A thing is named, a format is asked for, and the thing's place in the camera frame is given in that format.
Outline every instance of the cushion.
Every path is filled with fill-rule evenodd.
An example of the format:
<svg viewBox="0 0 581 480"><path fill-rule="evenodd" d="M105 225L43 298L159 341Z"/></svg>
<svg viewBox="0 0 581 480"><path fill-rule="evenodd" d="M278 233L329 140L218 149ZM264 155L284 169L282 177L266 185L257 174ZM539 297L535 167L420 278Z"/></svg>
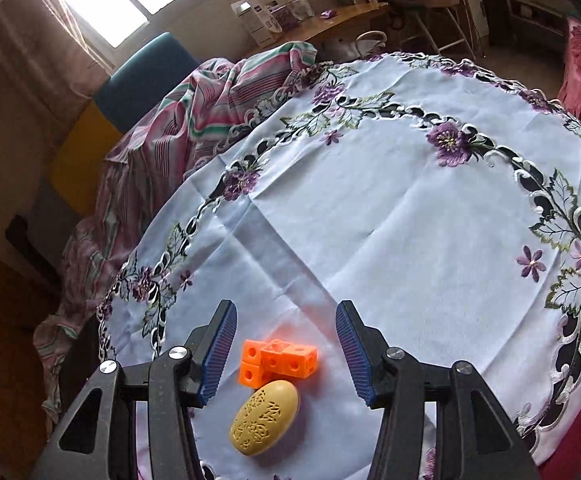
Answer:
<svg viewBox="0 0 581 480"><path fill-rule="evenodd" d="M50 182L81 216L94 212L102 161L121 138L122 134L91 101L51 164Z"/></svg>

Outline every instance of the wall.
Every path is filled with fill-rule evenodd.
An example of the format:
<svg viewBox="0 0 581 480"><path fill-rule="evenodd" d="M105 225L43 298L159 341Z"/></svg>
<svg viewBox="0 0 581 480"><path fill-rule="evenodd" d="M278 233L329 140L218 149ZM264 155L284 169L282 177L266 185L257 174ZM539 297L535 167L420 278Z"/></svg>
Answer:
<svg viewBox="0 0 581 480"><path fill-rule="evenodd" d="M211 57L226 57L237 60L256 43L242 28L230 4L239 0L205 0L186 9L179 19L166 26L182 44L200 60ZM288 0L277 0L280 4ZM308 0L315 10L338 7L337 0Z"/></svg>
<svg viewBox="0 0 581 480"><path fill-rule="evenodd" d="M37 186L53 152L54 126L36 116L0 67L0 260L19 273L37 273L6 241L16 213L30 211Z"/></svg>

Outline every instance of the box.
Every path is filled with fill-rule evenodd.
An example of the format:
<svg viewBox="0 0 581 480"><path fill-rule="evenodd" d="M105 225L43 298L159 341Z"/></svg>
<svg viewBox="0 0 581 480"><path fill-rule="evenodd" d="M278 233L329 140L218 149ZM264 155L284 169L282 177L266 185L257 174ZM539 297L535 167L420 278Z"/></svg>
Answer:
<svg viewBox="0 0 581 480"><path fill-rule="evenodd" d="M258 45L273 44L282 35L282 27L259 0L241 0L231 7Z"/></svg>

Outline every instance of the metal screw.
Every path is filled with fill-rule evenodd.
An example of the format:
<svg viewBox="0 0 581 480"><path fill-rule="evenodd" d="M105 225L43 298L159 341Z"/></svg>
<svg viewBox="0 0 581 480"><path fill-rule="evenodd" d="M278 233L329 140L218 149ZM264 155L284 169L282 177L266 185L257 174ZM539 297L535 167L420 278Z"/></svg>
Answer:
<svg viewBox="0 0 581 480"><path fill-rule="evenodd" d="M471 363L467 363L466 361L459 361L455 365L455 369L464 375L470 375L473 372L473 365Z"/></svg>
<svg viewBox="0 0 581 480"><path fill-rule="evenodd" d="M389 359L394 359L395 361L403 359L406 354L406 352L404 352L401 348L397 348L396 346L392 346L386 350L386 357Z"/></svg>
<svg viewBox="0 0 581 480"><path fill-rule="evenodd" d="M174 346L170 349L170 352L168 352L168 356L171 359L184 359L187 353L187 349L183 346Z"/></svg>
<svg viewBox="0 0 581 480"><path fill-rule="evenodd" d="M103 374L110 374L117 370L117 363L115 361L104 361L99 365L99 371Z"/></svg>

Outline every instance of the floor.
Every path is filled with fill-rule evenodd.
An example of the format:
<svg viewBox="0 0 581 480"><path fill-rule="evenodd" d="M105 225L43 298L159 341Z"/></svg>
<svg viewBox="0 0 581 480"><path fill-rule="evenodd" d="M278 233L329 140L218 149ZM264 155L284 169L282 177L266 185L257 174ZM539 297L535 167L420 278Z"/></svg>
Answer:
<svg viewBox="0 0 581 480"><path fill-rule="evenodd" d="M557 98L564 78L564 63L559 54L538 48L492 46L486 57L476 63L503 79L514 79L527 88L542 90L548 99Z"/></svg>
<svg viewBox="0 0 581 480"><path fill-rule="evenodd" d="M0 262L0 474L27 478L46 442L42 363L32 332L57 298Z"/></svg>

